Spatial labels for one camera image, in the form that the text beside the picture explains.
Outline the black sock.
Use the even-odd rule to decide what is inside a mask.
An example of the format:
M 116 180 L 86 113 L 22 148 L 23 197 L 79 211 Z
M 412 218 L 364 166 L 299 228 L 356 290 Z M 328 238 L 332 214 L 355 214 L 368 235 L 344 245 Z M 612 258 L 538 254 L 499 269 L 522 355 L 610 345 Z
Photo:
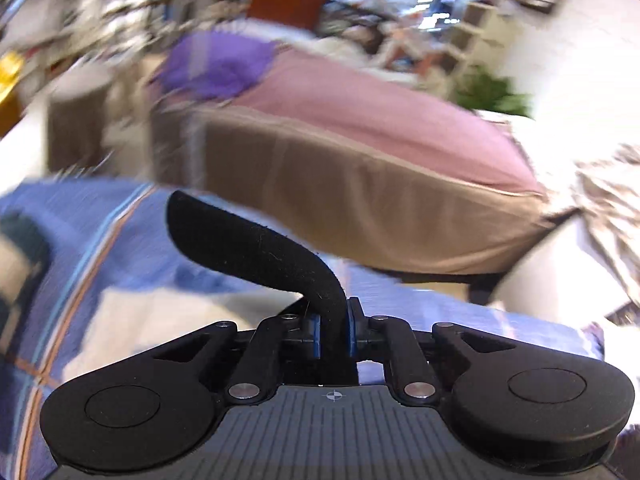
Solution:
M 357 378 L 344 289 L 314 252 L 181 191 L 168 198 L 166 226 L 178 251 L 200 266 L 302 295 L 320 318 L 321 381 L 337 385 Z

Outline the white pillow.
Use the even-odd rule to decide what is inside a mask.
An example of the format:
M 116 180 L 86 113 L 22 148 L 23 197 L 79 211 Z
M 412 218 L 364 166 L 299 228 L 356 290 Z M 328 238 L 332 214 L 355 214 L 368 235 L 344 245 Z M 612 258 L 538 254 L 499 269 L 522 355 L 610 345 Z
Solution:
M 490 296 L 506 312 L 586 328 L 630 304 L 625 289 L 574 214 L 530 250 Z

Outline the blue checked bed sheet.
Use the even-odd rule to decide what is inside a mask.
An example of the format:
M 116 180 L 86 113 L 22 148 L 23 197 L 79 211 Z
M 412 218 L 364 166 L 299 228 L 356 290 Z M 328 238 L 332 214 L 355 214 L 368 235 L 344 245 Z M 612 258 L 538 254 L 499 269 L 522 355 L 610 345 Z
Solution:
M 39 412 L 62 382 L 213 322 L 253 328 L 292 301 L 184 258 L 165 226 L 169 194 L 129 180 L 66 179 L 26 182 L 2 197 L 2 214 L 24 214 L 50 247 L 1 353 L 3 478 L 53 470 Z

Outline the pink brown duvet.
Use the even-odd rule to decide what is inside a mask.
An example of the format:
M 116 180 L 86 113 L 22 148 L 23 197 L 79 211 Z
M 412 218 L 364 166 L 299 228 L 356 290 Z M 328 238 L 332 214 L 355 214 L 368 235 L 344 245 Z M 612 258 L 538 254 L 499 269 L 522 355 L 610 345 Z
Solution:
M 371 268 L 508 270 L 552 229 L 503 130 L 454 104 L 293 47 L 233 99 L 145 86 L 153 169 Z

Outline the green plant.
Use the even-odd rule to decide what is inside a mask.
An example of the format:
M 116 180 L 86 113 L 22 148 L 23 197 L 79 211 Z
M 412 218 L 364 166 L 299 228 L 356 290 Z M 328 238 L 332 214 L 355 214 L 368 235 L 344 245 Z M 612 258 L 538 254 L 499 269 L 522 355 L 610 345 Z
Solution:
M 487 110 L 530 118 L 530 96 L 513 90 L 510 77 L 493 75 L 483 65 L 473 65 L 452 92 L 452 100 L 466 110 Z

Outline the purple garment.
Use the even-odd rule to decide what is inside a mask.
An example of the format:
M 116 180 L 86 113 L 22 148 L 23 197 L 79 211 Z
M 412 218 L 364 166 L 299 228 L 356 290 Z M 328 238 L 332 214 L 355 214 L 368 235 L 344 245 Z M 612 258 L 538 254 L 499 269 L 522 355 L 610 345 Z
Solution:
M 228 100 L 261 82 L 276 54 L 273 41 L 225 30 L 198 30 L 171 47 L 155 80 L 165 92 Z

